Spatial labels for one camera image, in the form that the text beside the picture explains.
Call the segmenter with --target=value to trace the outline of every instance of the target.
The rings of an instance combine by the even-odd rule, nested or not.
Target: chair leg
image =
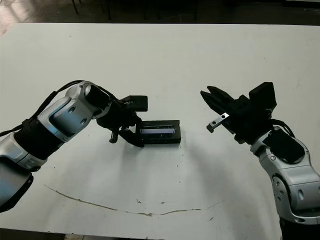
[[[108,18],[111,20],[111,13],[110,13],[110,0],[107,0],[107,5],[108,5]]]
[[[104,10],[104,6],[102,5],[102,0],[100,0],[99,2],[100,2],[101,10],[102,10],[102,12],[104,13],[104,12],[105,12],[105,10]]]
[[[157,0],[156,1],[156,14],[157,14],[157,16],[158,16],[158,19],[160,19],[160,1],[159,0]]]
[[[147,0],[143,1],[144,20],[147,20]]]
[[[76,4],[75,4],[75,0],[72,0],[72,4],[73,4],[73,8],[74,8],[74,11],[77,15],[79,15],[79,12],[77,10],[77,7],[76,7]]]
[[[194,21],[197,21],[197,17],[198,17],[198,3],[199,3],[199,0],[195,0],[195,6],[194,6]]]

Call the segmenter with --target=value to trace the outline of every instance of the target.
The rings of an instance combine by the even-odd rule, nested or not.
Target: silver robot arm
[[[307,147],[283,121],[271,119],[277,105],[273,84],[259,85],[249,92],[249,99],[244,95],[233,99],[213,86],[208,90],[201,95],[220,117],[207,129],[212,133],[223,125],[238,143],[251,145],[270,177],[283,240],[319,239],[320,176]]]
[[[65,89],[65,96],[45,109]],[[143,147],[142,140],[129,127],[141,121],[135,111],[147,109],[146,96],[118,100],[88,81],[74,81],[54,91],[31,118],[0,135],[8,134],[0,141],[0,213],[16,205],[33,182],[32,172],[38,171],[52,153],[92,119],[112,131],[110,142],[115,143],[114,136],[119,134],[129,143]]]

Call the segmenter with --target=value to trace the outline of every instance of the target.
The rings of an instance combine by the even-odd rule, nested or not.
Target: table surface
[[[237,98],[274,83],[273,117],[309,148],[320,172],[320,27],[18,24],[0,38],[0,124],[11,129],[67,82],[118,98],[148,95],[143,120],[180,120],[180,145],[137,148],[95,121],[55,152],[0,228],[148,239],[275,240],[272,187],[247,144],[200,90]]]

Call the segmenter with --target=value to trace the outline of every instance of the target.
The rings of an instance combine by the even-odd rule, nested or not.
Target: black cable
[[[108,94],[109,97],[112,99],[112,100],[116,100],[117,98],[109,91],[105,90],[102,86],[98,86],[98,88],[103,91],[104,93]]]
[[[75,80],[75,81],[71,81],[69,83],[67,83],[66,85],[62,86],[58,91],[53,91],[44,101],[43,103],[40,105],[40,107],[37,109],[37,111],[30,117],[31,119],[32,118],[35,118],[37,117],[43,110],[46,109],[46,107],[50,104],[50,102],[55,98],[55,96],[60,93],[61,91],[63,90],[66,90],[67,88],[75,85],[75,84],[79,84],[83,82],[83,80]],[[5,136],[11,132],[14,132],[14,131],[17,131],[17,130],[20,130],[22,128],[22,124],[12,128],[11,130],[7,130],[7,131],[3,131],[3,132],[0,132],[0,137],[2,136]]]
[[[288,133],[289,136],[296,138],[290,127],[284,122],[277,119],[270,119],[272,125],[278,125],[283,127],[283,129]]]

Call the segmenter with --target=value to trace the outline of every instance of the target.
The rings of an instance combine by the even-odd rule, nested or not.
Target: black mount
[[[226,117],[221,123],[242,144],[252,144],[258,137],[273,129],[270,121],[276,107],[276,97],[272,82],[264,82],[249,92],[249,98],[241,95],[233,99],[225,91],[208,86],[209,92],[201,91],[204,101],[216,113]]]
[[[97,118],[96,122],[101,127],[112,131],[110,143],[116,143],[118,135],[120,135],[128,143],[143,147],[144,143],[141,136],[133,133],[129,130],[129,127],[140,124],[142,121],[136,112],[146,111],[148,111],[147,96],[130,95],[121,100],[114,98],[111,101],[109,112],[103,117]]]

